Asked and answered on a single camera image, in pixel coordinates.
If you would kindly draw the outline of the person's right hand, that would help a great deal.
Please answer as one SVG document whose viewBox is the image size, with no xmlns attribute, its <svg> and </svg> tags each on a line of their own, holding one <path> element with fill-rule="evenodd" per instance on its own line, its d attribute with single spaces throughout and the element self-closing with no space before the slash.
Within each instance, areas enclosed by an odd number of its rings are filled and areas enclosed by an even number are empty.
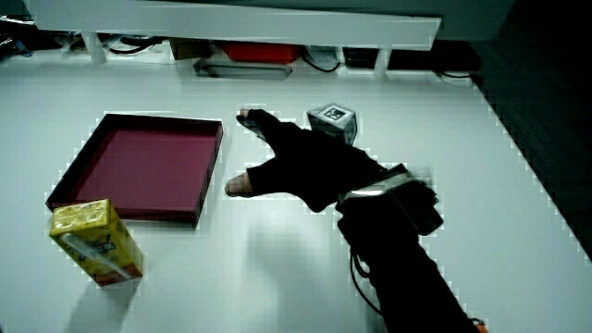
<svg viewBox="0 0 592 333">
<path fill-rule="evenodd" d="M 275 156 L 231 179 L 225 188 L 231 197 L 286 192 L 319 213 L 348 191 L 406 171 L 402 165 L 386 169 L 358 148 L 320 130 L 282 122 L 263 109 L 242 109 L 236 119 L 265 141 Z"/>
</svg>

